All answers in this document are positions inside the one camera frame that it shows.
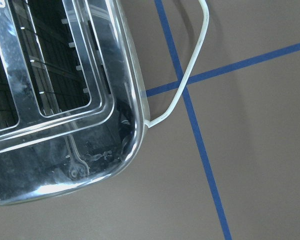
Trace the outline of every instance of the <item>tile floor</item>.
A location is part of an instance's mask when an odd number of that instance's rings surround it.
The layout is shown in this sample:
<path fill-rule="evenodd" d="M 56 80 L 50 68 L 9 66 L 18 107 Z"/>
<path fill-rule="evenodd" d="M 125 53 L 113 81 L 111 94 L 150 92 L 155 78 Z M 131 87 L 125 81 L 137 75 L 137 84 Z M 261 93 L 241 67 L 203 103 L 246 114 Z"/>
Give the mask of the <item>tile floor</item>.
<path fill-rule="evenodd" d="M 300 0 L 207 3 L 183 99 L 132 164 L 72 194 L 0 207 L 0 240 L 300 240 Z M 122 4 L 155 117 L 201 10 L 196 0 Z"/>

